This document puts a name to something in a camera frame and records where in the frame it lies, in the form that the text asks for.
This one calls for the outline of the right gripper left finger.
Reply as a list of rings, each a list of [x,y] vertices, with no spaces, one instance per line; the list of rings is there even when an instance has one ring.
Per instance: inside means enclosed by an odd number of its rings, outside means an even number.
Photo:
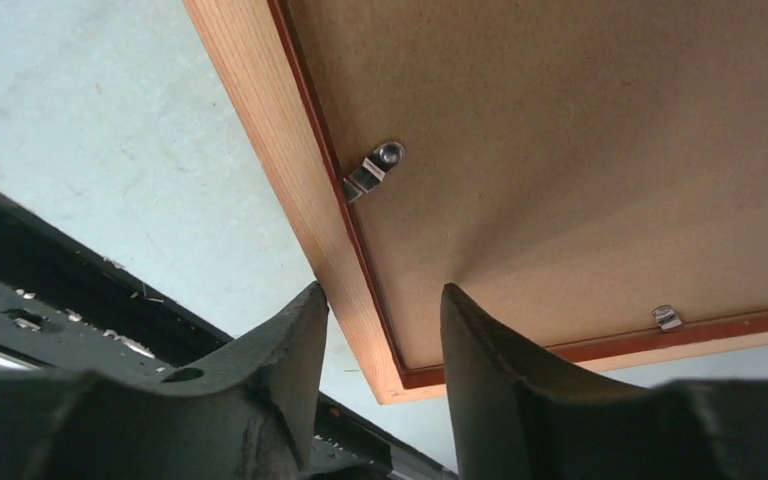
[[[328,316],[312,283],[158,382],[0,371],[0,479],[295,479],[310,461]]]

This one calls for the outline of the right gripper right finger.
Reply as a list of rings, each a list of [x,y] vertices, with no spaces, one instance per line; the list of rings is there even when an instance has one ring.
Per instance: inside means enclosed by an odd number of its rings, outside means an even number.
[[[463,479],[768,479],[768,380],[623,383],[535,344],[453,283],[441,339]]]

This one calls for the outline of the brown cardboard backing board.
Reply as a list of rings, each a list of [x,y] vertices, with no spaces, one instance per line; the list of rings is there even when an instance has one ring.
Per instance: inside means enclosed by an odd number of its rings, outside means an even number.
[[[768,307],[768,1],[292,1],[406,365],[440,295],[555,345]]]

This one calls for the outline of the wooden picture frame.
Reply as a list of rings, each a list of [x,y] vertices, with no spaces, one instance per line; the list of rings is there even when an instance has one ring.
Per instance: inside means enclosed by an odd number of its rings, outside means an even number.
[[[284,3],[189,1],[186,9],[376,400],[443,396],[441,367],[410,369],[397,355]],[[553,352],[610,371],[767,345],[768,309],[561,343]]]

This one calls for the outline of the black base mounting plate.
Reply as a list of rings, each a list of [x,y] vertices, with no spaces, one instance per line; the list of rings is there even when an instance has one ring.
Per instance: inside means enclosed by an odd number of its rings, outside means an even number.
[[[158,382],[236,339],[0,193],[0,371]],[[295,479],[450,477],[319,390],[310,461]]]

